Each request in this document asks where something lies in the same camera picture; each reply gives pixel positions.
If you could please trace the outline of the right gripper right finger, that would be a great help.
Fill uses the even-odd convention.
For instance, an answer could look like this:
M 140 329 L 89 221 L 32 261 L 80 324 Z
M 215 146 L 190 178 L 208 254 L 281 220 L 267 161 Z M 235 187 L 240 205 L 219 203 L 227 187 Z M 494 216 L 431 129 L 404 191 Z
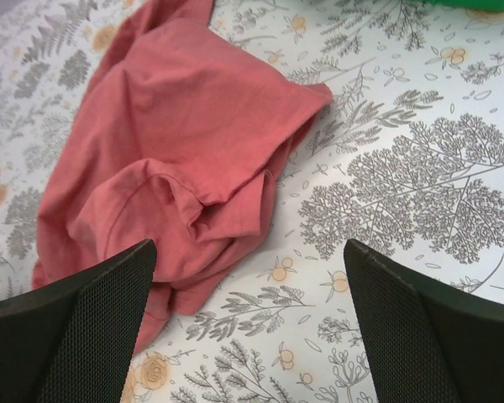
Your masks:
M 356 239 L 344 266 L 379 402 L 504 402 L 504 305 Z

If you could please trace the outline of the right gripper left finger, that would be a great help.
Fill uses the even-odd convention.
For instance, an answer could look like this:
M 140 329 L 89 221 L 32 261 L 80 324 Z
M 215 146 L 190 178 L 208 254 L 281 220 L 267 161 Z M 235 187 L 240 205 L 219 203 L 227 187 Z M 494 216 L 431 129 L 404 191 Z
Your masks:
M 118 402 L 157 259 L 146 239 L 0 301 L 0 402 Z

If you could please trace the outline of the dusty red t shirt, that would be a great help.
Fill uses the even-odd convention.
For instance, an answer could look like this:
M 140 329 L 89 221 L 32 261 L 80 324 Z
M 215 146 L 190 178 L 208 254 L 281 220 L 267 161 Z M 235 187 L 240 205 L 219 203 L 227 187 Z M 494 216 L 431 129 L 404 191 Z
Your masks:
M 210 1 L 148 1 L 90 80 L 37 215 L 41 287 L 149 238 L 136 350 L 265 240 L 276 179 L 332 99 L 213 33 Z

